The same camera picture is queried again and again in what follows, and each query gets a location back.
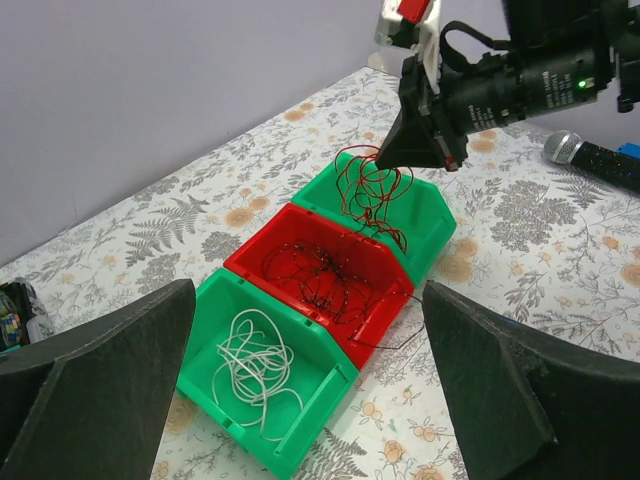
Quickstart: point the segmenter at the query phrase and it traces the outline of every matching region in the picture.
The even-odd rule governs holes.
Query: white wall
[[[0,265],[363,66],[379,4],[0,2]]]
[[[629,2],[630,5],[639,3],[640,0]],[[501,0],[442,0],[442,17],[443,25],[451,20],[461,20],[493,38],[508,38]],[[450,35],[451,43],[474,62],[487,50],[463,34],[452,32]],[[402,59],[408,54],[406,51],[385,48],[382,56],[391,70],[399,75]],[[616,103],[618,94],[618,85],[612,82],[609,89],[600,94],[595,104],[538,117],[532,121],[550,130],[575,131],[584,140],[611,149],[617,149],[627,142],[640,144],[640,104],[632,113],[619,114]]]

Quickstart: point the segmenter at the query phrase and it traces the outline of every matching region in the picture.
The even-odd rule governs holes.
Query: black microphone
[[[640,160],[583,142],[576,133],[561,130],[551,134],[542,156],[553,163],[577,167],[616,187],[640,193]]]

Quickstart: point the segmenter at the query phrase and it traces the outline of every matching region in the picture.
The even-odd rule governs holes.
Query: orange flower print
[[[164,429],[173,435],[180,435],[186,432],[197,412],[198,407],[191,400],[178,394],[174,395],[171,399],[169,415]]]
[[[456,255],[470,258],[478,253],[478,243],[473,238],[464,238],[456,242]]]
[[[610,250],[618,250],[620,248],[620,242],[613,237],[602,237],[602,244]]]
[[[353,384],[353,388],[355,388],[358,392],[364,392],[364,388],[362,388],[362,379],[360,377],[356,378],[356,381]]]
[[[633,333],[625,332],[622,334],[622,340],[627,345],[627,348],[631,348],[632,344],[638,343],[633,335]]]
[[[124,283],[124,279],[127,278],[127,272],[122,272],[116,275],[116,279],[113,282],[114,285],[122,285]]]
[[[269,205],[269,199],[267,197],[256,197],[249,202],[249,210],[257,212],[263,210]]]
[[[62,283],[69,285],[70,283],[73,283],[73,281],[76,279],[76,276],[73,273],[63,273],[62,277],[60,277],[60,280],[62,280]]]
[[[485,140],[494,140],[498,136],[498,133],[495,130],[486,130],[480,132],[480,136]]]
[[[620,270],[620,275],[632,287],[640,287],[640,264],[625,265]]]
[[[360,417],[362,418],[362,420],[360,420],[360,425],[364,425],[366,423],[369,423],[370,421],[373,421],[376,428],[382,431],[382,424],[384,423],[384,421],[382,420],[382,412],[378,410],[373,402],[360,402],[359,407],[354,405],[353,407],[351,407],[351,410],[360,412]]]
[[[540,259],[540,262],[544,262],[547,265],[549,265],[549,262],[551,261],[551,254],[547,253],[547,252],[540,252],[538,254],[538,258]]]
[[[402,460],[402,455],[405,454],[404,448],[395,440],[391,440],[384,444],[384,456],[387,459],[387,463],[395,465]]]
[[[422,465],[420,469],[413,477],[413,480],[444,480],[444,477],[436,468]]]
[[[465,259],[455,255],[445,255],[438,262],[438,272],[453,283],[464,283],[471,279],[473,269]]]
[[[165,460],[153,465],[151,480],[166,480],[167,475],[169,475],[169,462]]]
[[[524,274],[524,266],[521,263],[516,262],[515,260],[511,262],[510,268],[511,272],[509,273],[509,278],[511,278],[512,276],[519,277]]]
[[[116,257],[114,257],[113,255],[107,255],[106,257],[104,257],[104,259],[102,259],[102,264],[105,267],[109,267],[109,270],[113,270],[113,267],[116,266],[116,263]]]
[[[251,210],[246,208],[236,208],[235,210],[231,210],[227,213],[224,220],[230,227],[240,228],[249,223],[252,218],[253,212],[251,212]]]
[[[411,420],[410,418],[408,418],[407,421],[409,422],[409,429],[413,432],[413,434],[418,438],[422,438],[425,442],[431,443],[436,439],[440,440],[441,436],[451,436],[444,433],[447,431],[446,428],[436,427],[433,423],[431,423],[431,417],[425,418],[424,422],[422,422],[422,425],[419,425],[417,422]]]
[[[422,392],[418,392],[414,395],[413,392],[411,391],[411,385],[409,385],[402,392],[402,396],[404,397],[404,402],[402,402],[402,404],[406,405],[408,403],[409,405],[413,405],[413,401],[416,398],[418,398],[420,395],[422,395]]]
[[[555,297],[555,298],[563,310],[573,305],[573,302],[569,300],[567,297]]]
[[[471,149],[478,153],[492,153],[495,152],[496,146],[488,140],[476,140],[471,142]]]
[[[304,112],[302,110],[291,110],[284,114],[284,119],[288,122],[298,122],[304,118]]]
[[[560,240],[554,243],[553,247],[556,249],[556,252],[558,253],[563,253],[567,251],[567,247],[565,246],[564,242],[561,242]]]

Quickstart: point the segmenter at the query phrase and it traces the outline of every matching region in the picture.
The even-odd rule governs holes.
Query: table
[[[199,285],[346,145],[380,144],[395,78],[364,68],[0,270],[33,282],[63,331],[175,278]],[[458,229],[430,278],[519,322],[640,359],[640,201],[540,159],[528,124],[473,135],[436,183]],[[387,343],[420,328],[418,305]],[[153,480],[272,478],[174,397]],[[299,480],[466,478],[429,341],[374,356]]]

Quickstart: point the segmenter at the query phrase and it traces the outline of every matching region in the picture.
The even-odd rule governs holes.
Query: green storage bin
[[[338,159],[338,171],[342,171],[352,158],[349,154],[342,154]],[[374,164],[367,165],[365,168],[366,172],[376,170]],[[359,170],[360,163],[354,162],[349,171],[349,178],[357,178]],[[331,162],[293,197],[292,202],[384,243],[391,248],[413,284],[419,285],[456,229],[456,222],[438,187],[416,178],[404,195],[389,204],[387,222],[406,235],[408,248],[405,254],[389,235],[376,232],[372,228],[363,229],[362,225],[353,218],[342,214],[341,199],[336,187],[337,180],[338,173],[334,163]],[[410,177],[404,176],[399,191],[406,188],[410,180]],[[392,182],[393,178],[390,176],[385,181],[385,187],[388,188]],[[341,178],[343,191],[346,190],[346,185],[343,176]],[[358,215],[362,211],[355,202],[352,203],[352,213]]]
[[[231,390],[230,375],[221,373],[216,377],[220,405],[213,398],[212,378],[223,363],[217,346],[229,337],[233,318],[251,308],[271,317],[295,355],[285,387],[300,395],[304,409],[300,411],[297,399],[289,394],[271,397],[267,403],[264,437],[283,437],[279,442],[265,440],[260,435],[260,425],[241,426],[256,420],[261,408],[237,399]],[[251,318],[261,329],[261,318]],[[278,478],[288,479],[296,472],[357,376],[356,367],[322,326],[245,279],[220,269],[198,288],[178,389]]]

